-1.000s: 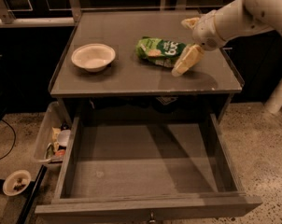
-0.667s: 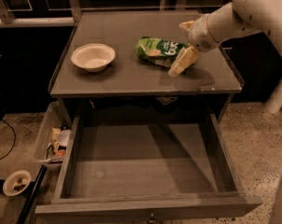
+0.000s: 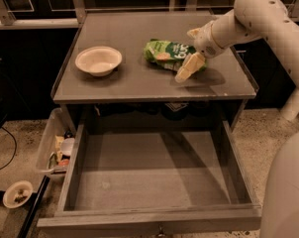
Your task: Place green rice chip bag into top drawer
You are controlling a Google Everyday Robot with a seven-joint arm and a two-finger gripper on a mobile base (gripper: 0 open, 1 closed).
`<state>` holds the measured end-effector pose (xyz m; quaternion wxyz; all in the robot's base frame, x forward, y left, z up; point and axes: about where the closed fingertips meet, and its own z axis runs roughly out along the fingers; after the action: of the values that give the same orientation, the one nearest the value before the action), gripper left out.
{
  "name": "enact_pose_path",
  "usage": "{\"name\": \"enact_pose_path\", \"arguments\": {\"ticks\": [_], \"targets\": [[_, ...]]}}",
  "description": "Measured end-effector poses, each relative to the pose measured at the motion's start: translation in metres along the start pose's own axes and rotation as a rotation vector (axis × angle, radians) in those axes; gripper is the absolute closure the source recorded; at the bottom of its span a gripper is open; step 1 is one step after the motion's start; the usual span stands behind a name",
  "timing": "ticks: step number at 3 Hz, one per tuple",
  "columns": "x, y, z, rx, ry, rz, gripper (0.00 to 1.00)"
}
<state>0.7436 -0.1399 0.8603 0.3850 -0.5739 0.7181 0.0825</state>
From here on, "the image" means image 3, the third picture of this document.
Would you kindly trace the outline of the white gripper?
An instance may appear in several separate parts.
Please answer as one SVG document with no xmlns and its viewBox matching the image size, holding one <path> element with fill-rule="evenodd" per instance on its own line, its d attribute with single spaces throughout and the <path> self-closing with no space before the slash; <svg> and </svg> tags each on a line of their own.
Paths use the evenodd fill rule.
<svg viewBox="0 0 299 238">
<path fill-rule="evenodd" d="M 178 83 L 187 80 L 193 73 L 199 71 L 206 64 L 206 59 L 212 59 L 222 54 L 225 49 L 221 47 L 213 36 L 213 28 L 216 21 L 210 21 L 200 28 L 191 29 L 187 36 L 194 39 L 194 47 L 197 52 L 189 54 L 180 69 L 178 70 L 175 81 Z"/>
</svg>

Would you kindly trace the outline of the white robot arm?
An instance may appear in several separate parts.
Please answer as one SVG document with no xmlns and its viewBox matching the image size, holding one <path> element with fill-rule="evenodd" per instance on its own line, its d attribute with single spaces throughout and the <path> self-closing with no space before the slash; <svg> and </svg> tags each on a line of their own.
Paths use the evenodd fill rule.
<svg viewBox="0 0 299 238">
<path fill-rule="evenodd" d="M 199 58 L 214 58 L 235 44 L 263 38 L 299 90 L 299 26 L 280 0 L 235 0 L 233 10 L 187 35 L 196 53 L 185 59 L 178 82 L 197 71 Z M 282 145 L 270 166 L 259 238 L 299 238 L 299 132 Z"/>
</svg>

